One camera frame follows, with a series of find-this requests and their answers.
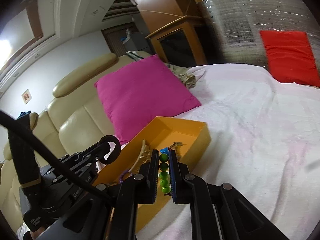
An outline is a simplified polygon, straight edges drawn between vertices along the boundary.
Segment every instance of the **bed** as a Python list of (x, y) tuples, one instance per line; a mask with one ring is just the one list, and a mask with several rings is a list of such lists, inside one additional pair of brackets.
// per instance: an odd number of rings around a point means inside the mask
[[(307, 239), (320, 218), (320, 90), (254, 65), (188, 71), (202, 106), (176, 117), (206, 122), (212, 137), (193, 173), (231, 183), (290, 240)], [(192, 239), (189, 206), (169, 201), (137, 239)]]

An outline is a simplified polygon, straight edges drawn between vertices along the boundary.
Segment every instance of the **cream leather sofa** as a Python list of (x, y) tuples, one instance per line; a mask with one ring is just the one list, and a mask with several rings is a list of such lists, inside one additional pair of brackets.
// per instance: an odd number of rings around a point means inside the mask
[[(149, 56), (139, 51), (142, 57)], [(64, 77), (53, 89), (55, 97), (31, 123), (33, 133), (57, 157), (87, 149), (101, 137), (114, 134), (106, 117), (94, 83), (107, 73), (133, 62), (128, 56), (105, 54), (80, 66)], [(23, 224), (17, 174), (14, 169), (9, 143), (4, 149), (5, 161), (0, 175), (0, 210), (14, 232)], [(40, 167), (47, 162), (36, 153)]]

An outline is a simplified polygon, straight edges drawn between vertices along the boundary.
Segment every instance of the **silver insulation sheet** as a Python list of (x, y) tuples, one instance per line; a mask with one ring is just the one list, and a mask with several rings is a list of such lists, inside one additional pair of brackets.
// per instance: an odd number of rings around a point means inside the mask
[(320, 27), (302, 0), (203, 0), (224, 61), (267, 67), (260, 30), (304, 31), (320, 69)]

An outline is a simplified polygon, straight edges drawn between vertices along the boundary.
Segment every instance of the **blue cloth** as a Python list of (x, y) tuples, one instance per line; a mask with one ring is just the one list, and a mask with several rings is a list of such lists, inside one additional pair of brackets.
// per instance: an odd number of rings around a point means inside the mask
[(26, 115), (26, 114), (31, 114), (31, 111), (28, 111), (28, 112), (20, 112), (20, 115), (18, 116), (18, 118), (19, 118), (19, 117), (22, 117), (22, 116), (24, 116), (24, 115)]

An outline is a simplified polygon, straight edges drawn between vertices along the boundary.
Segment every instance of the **orange box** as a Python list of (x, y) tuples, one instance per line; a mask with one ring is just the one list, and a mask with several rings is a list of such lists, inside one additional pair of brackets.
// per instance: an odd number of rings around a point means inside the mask
[[(192, 171), (208, 147), (211, 138), (205, 122), (157, 116), (124, 147), (113, 163), (99, 172), (93, 185), (117, 181), (120, 174), (130, 169), (137, 160), (142, 140), (146, 140), (151, 150), (159, 151), (174, 142), (182, 142), (184, 145), (179, 146), (178, 150), (181, 155), (180, 162), (185, 163), (189, 171)], [(158, 185), (156, 202), (153, 205), (138, 206), (136, 232), (142, 229), (170, 199), (170, 196), (162, 193)]]

